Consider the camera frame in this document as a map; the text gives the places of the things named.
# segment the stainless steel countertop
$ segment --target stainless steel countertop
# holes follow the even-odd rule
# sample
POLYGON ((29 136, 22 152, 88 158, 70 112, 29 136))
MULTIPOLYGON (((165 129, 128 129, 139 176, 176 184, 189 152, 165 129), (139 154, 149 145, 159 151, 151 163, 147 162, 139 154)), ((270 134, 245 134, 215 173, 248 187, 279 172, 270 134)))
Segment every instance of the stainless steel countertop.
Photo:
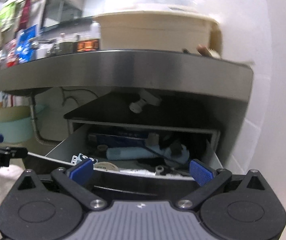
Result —
POLYGON ((0 91, 68 86, 147 88, 248 101, 250 67, 193 54, 107 50, 43 58, 0 71, 0 91))

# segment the flexible metal hose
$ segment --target flexible metal hose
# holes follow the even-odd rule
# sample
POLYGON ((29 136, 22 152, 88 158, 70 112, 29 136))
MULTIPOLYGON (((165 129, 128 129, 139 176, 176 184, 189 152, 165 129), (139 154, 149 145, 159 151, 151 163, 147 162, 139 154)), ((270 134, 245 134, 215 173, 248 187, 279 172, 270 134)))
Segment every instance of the flexible metal hose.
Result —
POLYGON ((32 126, 33 126, 35 140, 41 145, 57 146, 59 143, 61 143, 61 141, 44 139, 41 136, 41 134, 39 133, 39 130, 37 128, 37 117, 36 117, 36 111, 35 111, 35 97, 31 96, 28 99, 29 99, 29 103, 30 103, 30 116, 31 116, 31 122, 32 122, 32 126))

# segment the plastic bag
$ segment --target plastic bag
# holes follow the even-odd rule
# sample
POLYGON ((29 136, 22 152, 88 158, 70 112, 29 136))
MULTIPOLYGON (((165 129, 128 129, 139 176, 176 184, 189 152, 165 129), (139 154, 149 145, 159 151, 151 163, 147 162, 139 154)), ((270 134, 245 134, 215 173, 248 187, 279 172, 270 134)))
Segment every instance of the plastic bag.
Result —
POLYGON ((26 30, 24 30, 18 40, 16 53, 18 55, 19 63, 25 63, 32 60, 34 55, 34 49, 31 48, 30 39, 36 36, 36 26, 34 25, 26 30))
POLYGON ((6 44, 5 49, 7 50, 6 66, 11 67, 17 65, 16 39, 6 44))

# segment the black cable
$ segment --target black cable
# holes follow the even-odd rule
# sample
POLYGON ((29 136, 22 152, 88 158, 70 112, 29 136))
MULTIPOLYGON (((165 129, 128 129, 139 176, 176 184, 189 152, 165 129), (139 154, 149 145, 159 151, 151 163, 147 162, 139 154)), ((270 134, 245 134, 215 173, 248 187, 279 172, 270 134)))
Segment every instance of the black cable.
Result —
POLYGON ((62 106, 65 106, 65 103, 66 103, 67 99, 73 99, 76 102, 77 106, 79 106, 79 103, 78 103, 78 101, 76 100, 75 97, 72 97, 72 96, 65 97, 64 88, 60 87, 60 89, 62 91, 62 97, 63 97, 62 106))
POLYGON ((190 173, 187 173, 187 172, 184 172, 184 171, 178 171, 177 169, 175 169, 175 168, 173 168, 173 167, 170 167, 170 170, 171 170, 171 171, 174 171, 174 172, 176 172, 176 173, 178 173, 178 174, 180 174, 180 175, 191 177, 190 173))
POLYGON ((98 96, 96 93, 94 93, 92 90, 85 89, 85 88, 65 89, 65 88, 62 88, 62 87, 61 87, 61 89, 62 89, 63 91, 87 91, 87 92, 92 93, 94 96, 96 96, 96 98, 99 98, 99 96, 98 96))
POLYGON ((165 160, 174 162, 174 163, 176 163, 176 164, 180 164, 180 165, 182 166, 182 163, 179 163, 179 162, 176 161, 176 160, 173 160, 173 159, 171 159, 171 158, 168 158, 168 157, 166 157, 166 156, 164 156, 164 155, 162 155, 162 154, 160 154, 160 153, 157 153, 156 151, 154 151, 154 150, 152 150, 152 149, 150 149, 150 148, 148 148, 148 147, 142 147, 142 148, 145 149, 145 150, 148 150, 149 152, 151 152, 151 153, 153 153, 153 154, 155 154, 155 155, 157 155, 158 157, 161 157, 161 158, 163 158, 163 159, 165 159, 165 160))

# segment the blue gripper pad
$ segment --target blue gripper pad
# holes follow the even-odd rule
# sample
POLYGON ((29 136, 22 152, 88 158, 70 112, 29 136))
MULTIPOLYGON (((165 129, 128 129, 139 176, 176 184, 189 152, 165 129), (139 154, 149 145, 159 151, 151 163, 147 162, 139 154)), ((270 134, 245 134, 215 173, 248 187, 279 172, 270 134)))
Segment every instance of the blue gripper pad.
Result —
POLYGON ((93 162, 87 159, 67 170, 66 175, 80 185, 85 185, 93 174, 93 162))
POLYGON ((203 186, 216 176, 216 171, 198 160, 190 162, 190 174, 192 178, 200 185, 203 186))

